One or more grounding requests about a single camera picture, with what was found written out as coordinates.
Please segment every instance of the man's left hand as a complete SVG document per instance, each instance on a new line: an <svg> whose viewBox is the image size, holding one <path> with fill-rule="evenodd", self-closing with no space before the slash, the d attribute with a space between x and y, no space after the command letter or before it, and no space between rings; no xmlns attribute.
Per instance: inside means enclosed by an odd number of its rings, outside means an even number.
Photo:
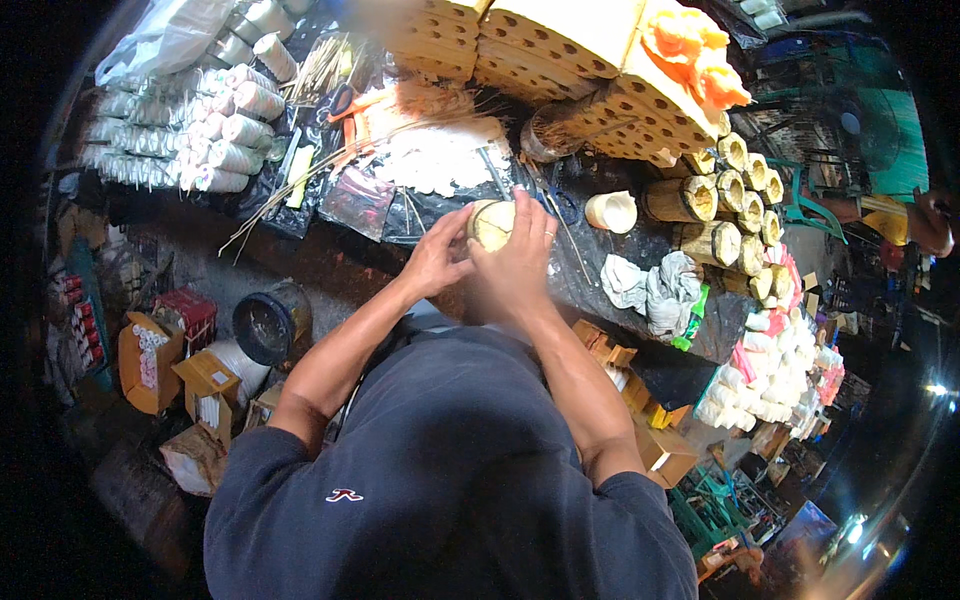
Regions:
<svg viewBox="0 0 960 600"><path fill-rule="evenodd" d="M397 278L410 287L418 299L436 296L448 285L473 273L473 261L456 261L465 239L464 230L473 204L445 214L414 248L413 255Z"/></svg>

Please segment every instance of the black bucket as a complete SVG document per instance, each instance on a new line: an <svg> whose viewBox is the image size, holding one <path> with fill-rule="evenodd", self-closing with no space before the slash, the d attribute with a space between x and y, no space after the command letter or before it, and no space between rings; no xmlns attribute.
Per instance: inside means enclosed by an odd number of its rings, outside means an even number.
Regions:
<svg viewBox="0 0 960 600"><path fill-rule="evenodd" d="M255 362L277 367L310 329L310 300L291 281L240 300L233 309L233 335Z"/></svg>

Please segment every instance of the light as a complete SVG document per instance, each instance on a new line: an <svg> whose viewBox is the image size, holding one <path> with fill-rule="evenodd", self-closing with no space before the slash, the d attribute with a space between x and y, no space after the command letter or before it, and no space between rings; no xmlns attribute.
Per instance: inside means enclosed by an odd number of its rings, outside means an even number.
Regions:
<svg viewBox="0 0 960 600"><path fill-rule="evenodd" d="M863 535L863 523L857 523L847 534L847 543L857 543Z"/></svg>

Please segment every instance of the person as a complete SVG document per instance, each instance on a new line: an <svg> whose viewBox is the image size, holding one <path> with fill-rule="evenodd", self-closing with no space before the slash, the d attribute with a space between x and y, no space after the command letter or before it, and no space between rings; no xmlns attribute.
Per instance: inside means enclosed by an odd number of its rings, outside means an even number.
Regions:
<svg viewBox="0 0 960 600"><path fill-rule="evenodd" d="M557 222L518 188L507 245L441 218L403 272L312 347L268 426L230 447L204 529L215 598L695 598L693 558L645 476L630 414L546 292ZM418 300L479 280L525 333L419 332L369 371Z"/></svg>
<svg viewBox="0 0 960 600"><path fill-rule="evenodd" d="M922 194L915 187L913 198L912 204L879 194L856 201L825 191L821 198L809 199L832 212L841 224L861 222L894 246L915 242L924 254L949 256L953 252L952 229L956 219L949 215L947 194L939 190Z"/></svg>

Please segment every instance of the blue scissors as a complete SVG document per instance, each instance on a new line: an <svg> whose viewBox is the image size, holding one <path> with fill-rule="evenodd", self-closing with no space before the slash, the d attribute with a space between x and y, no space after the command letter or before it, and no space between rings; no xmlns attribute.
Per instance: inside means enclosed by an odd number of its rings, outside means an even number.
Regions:
<svg viewBox="0 0 960 600"><path fill-rule="evenodd" d="M540 173L540 169L530 160L525 160L523 166L526 167L527 174L537 188L537 202L542 204L547 214L557 217L568 226L580 221L580 208L566 192L548 184Z"/></svg>

